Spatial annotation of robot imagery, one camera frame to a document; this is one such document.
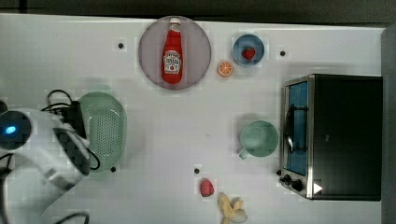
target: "pink plate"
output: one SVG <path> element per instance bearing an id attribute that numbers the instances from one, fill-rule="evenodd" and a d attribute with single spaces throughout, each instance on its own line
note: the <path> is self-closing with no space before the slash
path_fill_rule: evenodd
<path id="1" fill-rule="evenodd" d="M 205 75 L 210 65 L 211 48 L 209 38 L 197 23 L 178 17 L 181 21 L 183 77 L 177 84 L 164 82 L 161 72 L 163 45 L 172 17 L 161 18 L 150 25 L 140 39 L 138 52 L 139 62 L 146 76 L 160 87 L 177 91 L 194 85 Z"/>

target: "oven knob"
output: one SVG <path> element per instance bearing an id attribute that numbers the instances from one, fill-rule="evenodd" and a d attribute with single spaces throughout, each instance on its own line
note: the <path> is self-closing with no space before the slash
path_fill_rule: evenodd
<path id="1" fill-rule="evenodd" d="M 301 191 L 301 190 L 303 190 L 303 182 L 301 182 L 301 180 L 293 180 L 293 181 L 290 181 L 290 183 L 291 183 L 291 187 L 292 188 L 294 188 L 295 190 L 297 190 L 297 191 Z"/>
<path id="2" fill-rule="evenodd" d="M 290 185 L 291 177 L 289 175 L 285 175 L 279 178 L 281 182 L 284 182 L 286 186 Z"/>

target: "red fruit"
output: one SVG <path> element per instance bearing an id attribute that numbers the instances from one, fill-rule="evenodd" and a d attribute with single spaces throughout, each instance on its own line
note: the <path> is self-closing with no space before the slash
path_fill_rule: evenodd
<path id="1" fill-rule="evenodd" d="M 208 179 L 204 179 L 201 182 L 201 195 L 203 197 L 209 197 L 210 195 L 215 193 L 215 189 L 213 188 L 212 183 Z"/>
<path id="2" fill-rule="evenodd" d="M 256 50 L 253 47 L 247 47 L 242 51 L 242 56 L 244 58 L 251 60 L 253 59 L 254 55 L 256 54 Z"/>

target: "green mug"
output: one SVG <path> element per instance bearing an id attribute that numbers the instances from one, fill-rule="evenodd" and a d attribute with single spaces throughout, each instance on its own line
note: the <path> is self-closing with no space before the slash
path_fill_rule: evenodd
<path id="1" fill-rule="evenodd" d="M 277 147 L 279 136 L 276 128 L 264 120 L 255 120 L 239 135 L 242 151 L 239 157 L 244 160 L 248 154 L 255 157 L 266 157 L 271 155 Z"/>

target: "oven window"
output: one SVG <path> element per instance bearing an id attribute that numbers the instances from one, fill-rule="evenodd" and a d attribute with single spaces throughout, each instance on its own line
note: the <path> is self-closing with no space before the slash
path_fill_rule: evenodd
<path id="1" fill-rule="evenodd" d="M 308 85 L 307 82 L 289 86 L 289 108 L 292 109 L 293 128 L 291 135 L 292 146 L 284 147 L 287 150 L 286 169 L 299 175 L 306 175 L 306 123 L 308 106 Z"/>

